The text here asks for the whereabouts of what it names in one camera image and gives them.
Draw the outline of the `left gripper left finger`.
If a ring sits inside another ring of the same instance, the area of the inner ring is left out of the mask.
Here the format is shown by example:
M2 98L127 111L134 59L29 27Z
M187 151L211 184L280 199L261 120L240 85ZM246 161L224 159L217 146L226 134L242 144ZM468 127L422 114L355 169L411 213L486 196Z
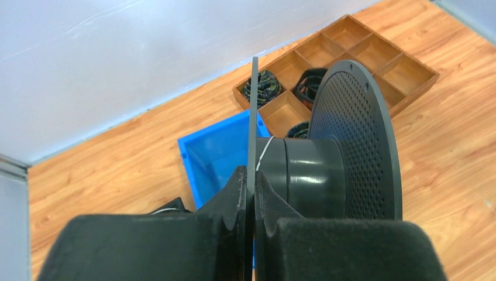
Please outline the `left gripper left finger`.
M74 217L39 280L247 280L247 169L193 213Z

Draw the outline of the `dark grey cable spool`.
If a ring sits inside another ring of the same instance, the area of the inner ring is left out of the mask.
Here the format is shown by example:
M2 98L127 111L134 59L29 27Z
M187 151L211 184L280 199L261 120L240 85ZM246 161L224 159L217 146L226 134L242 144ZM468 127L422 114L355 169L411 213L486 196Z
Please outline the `dark grey cable spool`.
M311 219L401 220L397 144L382 92L355 60L334 63L314 100L306 139L261 138L250 107L247 189L262 172L274 191Z

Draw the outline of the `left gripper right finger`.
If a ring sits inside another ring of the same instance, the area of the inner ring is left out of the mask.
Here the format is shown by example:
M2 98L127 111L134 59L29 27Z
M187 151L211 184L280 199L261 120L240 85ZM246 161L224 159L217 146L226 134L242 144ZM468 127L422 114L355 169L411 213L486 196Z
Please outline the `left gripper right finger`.
M256 174L257 280L446 280L429 237L398 220L305 218Z

